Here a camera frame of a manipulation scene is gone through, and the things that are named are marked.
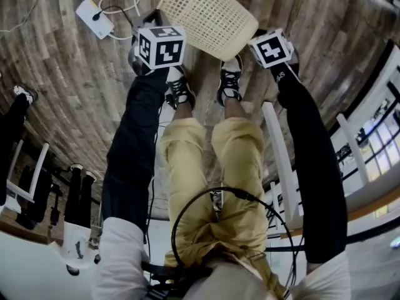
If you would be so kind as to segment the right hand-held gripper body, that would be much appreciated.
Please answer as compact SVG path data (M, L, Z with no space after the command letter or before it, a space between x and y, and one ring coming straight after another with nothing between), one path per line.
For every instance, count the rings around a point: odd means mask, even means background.
M257 63L264 69L288 68L296 78L299 74L299 53L282 28L258 29L248 46Z

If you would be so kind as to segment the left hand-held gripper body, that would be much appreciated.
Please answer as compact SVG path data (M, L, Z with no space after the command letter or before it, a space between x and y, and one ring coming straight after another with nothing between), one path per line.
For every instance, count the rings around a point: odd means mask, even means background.
M142 65L150 70L180 66L186 41L182 26L172 25L160 9L149 11L133 22L129 65L137 75Z

